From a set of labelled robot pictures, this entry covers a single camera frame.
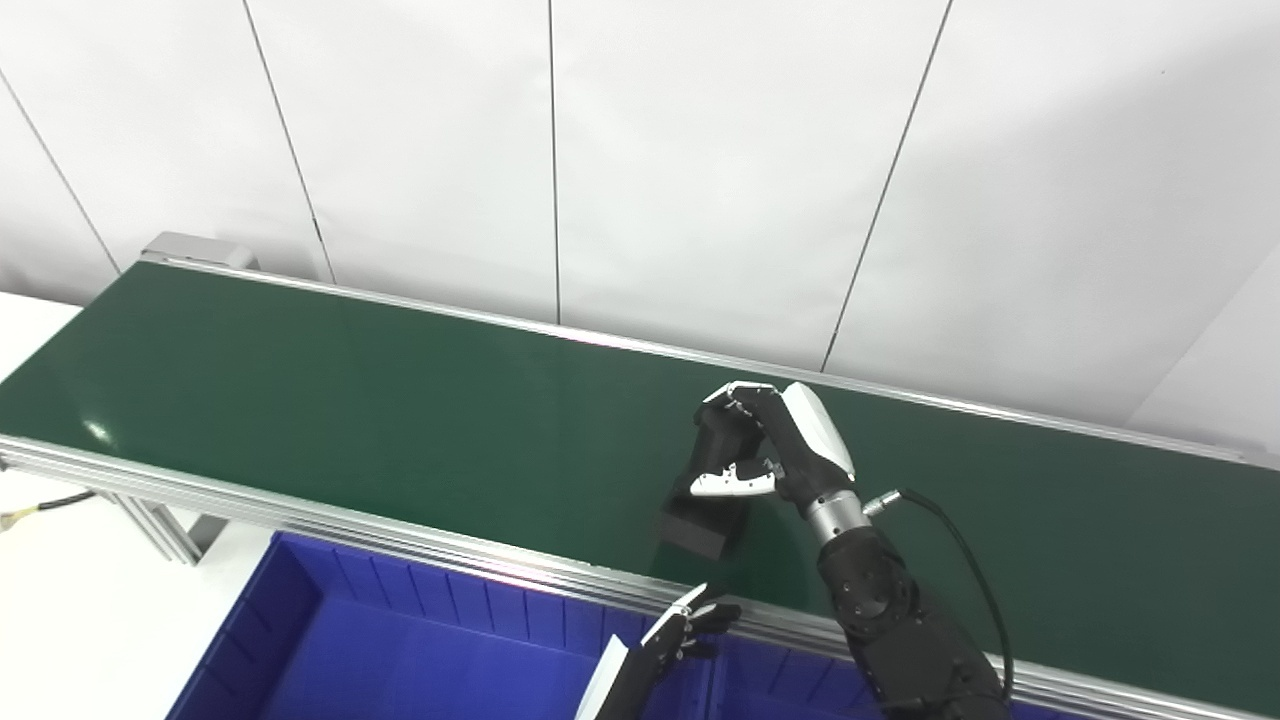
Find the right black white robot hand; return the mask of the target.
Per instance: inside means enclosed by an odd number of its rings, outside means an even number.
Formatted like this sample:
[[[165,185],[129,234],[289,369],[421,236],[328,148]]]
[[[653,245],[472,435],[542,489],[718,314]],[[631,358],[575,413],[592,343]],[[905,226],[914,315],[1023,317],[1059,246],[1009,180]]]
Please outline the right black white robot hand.
[[[691,457],[692,497],[778,495],[806,512],[852,489],[850,452],[820,397],[801,382],[778,389],[731,380],[701,401],[695,418],[719,442],[719,455]]]

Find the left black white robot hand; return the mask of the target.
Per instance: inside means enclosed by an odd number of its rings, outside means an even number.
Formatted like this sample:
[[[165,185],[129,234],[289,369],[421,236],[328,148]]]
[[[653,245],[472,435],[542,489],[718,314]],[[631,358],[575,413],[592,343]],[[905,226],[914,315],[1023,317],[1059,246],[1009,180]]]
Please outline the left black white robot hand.
[[[636,644],[612,635],[575,711],[576,719],[640,719],[653,691],[684,660],[718,653],[712,635],[726,634],[741,618],[724,591],[701,583],[660,612]]]

